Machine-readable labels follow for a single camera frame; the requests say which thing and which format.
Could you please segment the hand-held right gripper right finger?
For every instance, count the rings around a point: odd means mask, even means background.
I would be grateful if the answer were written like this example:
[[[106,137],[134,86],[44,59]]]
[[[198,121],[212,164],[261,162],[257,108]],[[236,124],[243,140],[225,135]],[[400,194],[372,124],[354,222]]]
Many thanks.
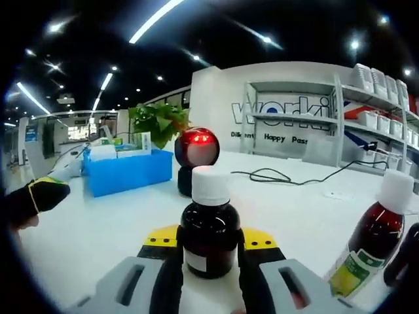
[[[273,237],[242,228],[239,284],[246,313],[356,313],[329,285],[295,259],[286,259]]]

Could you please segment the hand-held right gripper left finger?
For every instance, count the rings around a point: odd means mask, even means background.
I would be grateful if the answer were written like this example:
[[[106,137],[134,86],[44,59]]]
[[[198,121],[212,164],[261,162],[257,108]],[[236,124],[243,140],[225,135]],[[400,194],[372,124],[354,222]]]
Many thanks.
[[[95,293],[68,313],[178,313],[183,286],[183,247],[175,224],[153,230],[137,256],[107,272]]]

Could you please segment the person's left hand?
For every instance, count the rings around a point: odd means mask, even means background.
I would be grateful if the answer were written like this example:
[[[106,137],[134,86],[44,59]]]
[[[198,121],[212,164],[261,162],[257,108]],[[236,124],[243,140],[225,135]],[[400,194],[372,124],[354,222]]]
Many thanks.
[[[35,215],[29,218],[27,221],[22,223],[19,226],[11,226],[9,229],[11,232],[19,232],[20,230],[25,230],[26,228],[36,227],[39,224],[39,216]]]

